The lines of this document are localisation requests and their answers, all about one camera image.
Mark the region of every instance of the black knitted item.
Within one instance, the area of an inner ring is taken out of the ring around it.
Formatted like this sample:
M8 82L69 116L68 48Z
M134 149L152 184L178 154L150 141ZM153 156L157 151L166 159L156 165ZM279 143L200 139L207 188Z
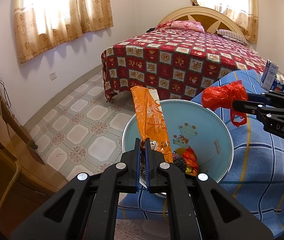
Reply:
M173 161L173 165L178 167L183 173L186 172L186 162L183 157L179 157Z

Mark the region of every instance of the folded pink blanket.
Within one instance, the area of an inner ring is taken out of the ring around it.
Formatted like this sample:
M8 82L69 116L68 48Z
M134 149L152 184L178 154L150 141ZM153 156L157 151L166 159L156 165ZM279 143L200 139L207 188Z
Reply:
M192 30L204 33L204 28L200 22L196 21L173 21L171 24L172 29Z

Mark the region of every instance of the baseboard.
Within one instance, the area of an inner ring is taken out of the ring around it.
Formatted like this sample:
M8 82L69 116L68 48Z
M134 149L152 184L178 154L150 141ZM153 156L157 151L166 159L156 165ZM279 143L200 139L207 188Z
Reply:
M40 108L24 125L24 127L31 131L32 128L52 109L54 108L63 98L69 95L72 91L74 91L77 87L82 85L86 80L92 78L96 74L98 74L102 70L102 64L93 68L83 76L79 77L77 80L69 84L66 88L64 88L61 92L57 93L54 97L52 97L44 106Z

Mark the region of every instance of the striped pillow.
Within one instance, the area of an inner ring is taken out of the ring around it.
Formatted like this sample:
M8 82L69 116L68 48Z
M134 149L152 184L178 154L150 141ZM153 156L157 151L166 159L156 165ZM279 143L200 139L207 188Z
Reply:
M230 41L235 41L237 43L240 43L242 45L248 46L248 42L245 39L244 36L237 34L235 32L232 31L228 31L228 30L216 30L217 34L221 35L223 38L230 40Z

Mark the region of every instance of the electrical outlet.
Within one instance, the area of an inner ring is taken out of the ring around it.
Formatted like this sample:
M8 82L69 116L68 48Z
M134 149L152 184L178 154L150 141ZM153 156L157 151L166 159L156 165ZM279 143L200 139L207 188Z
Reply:
M50 73L50 79L53 80L57 78L57 74L55 72Z

